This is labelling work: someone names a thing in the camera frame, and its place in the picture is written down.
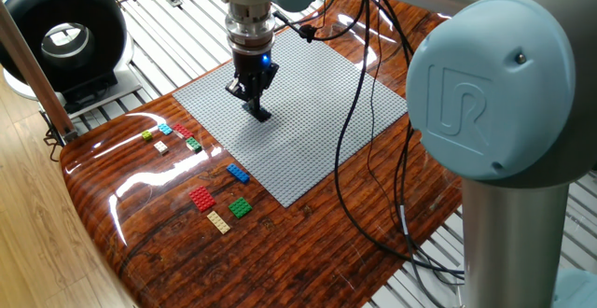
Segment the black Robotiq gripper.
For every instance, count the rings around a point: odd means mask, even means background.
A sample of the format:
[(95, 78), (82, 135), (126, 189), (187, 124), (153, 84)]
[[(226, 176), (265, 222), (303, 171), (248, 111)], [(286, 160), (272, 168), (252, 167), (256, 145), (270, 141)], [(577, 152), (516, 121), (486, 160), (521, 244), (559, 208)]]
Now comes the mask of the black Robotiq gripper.
[(271, 59), (271, 51), (258, 54), (232, 53), (235, 66), (235, 78), (225, 89), (234, 97), (249, 102), (253, 99), (253, 110), (261, 111), (260, 97), (273, 81), (279, 65)]

